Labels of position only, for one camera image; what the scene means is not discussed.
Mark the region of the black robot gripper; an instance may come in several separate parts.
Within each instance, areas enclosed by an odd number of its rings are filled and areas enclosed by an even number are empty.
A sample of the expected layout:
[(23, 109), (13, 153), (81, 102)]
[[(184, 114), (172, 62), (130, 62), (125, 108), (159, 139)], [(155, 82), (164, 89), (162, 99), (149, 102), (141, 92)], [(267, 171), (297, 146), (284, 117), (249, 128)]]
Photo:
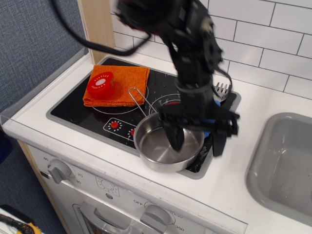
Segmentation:
[[(159, 121), (175, 151), (180, 151), (184, 143), (184, 128), (210, 131), (215, 157), (222, 155), (227, 136), (238, 134), (239, 115), (215, 104), (212, 86), (212, 84), (201, 87), (177, 84), (180, 103), (164, 105), (159, 109)], [(206, 119), (216, 121), (207, 123)]]

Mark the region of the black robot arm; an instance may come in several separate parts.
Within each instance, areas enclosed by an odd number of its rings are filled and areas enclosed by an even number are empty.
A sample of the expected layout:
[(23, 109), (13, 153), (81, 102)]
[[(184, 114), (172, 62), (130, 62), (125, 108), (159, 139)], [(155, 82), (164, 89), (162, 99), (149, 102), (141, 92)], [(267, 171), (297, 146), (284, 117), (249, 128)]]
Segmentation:
[(213, 154), (223, 153), (228, 137), (238, 133), (239, 115), (215, 102), (213, 73), (222, 61), (207, 8), (197, 0), (120, 0), (116, 15), (132, 29), (159, 36), (177, 70), (180, 103), (159, 108), (159, 121), (170, 145), (179, 151), (183, 129), (208, 131)]

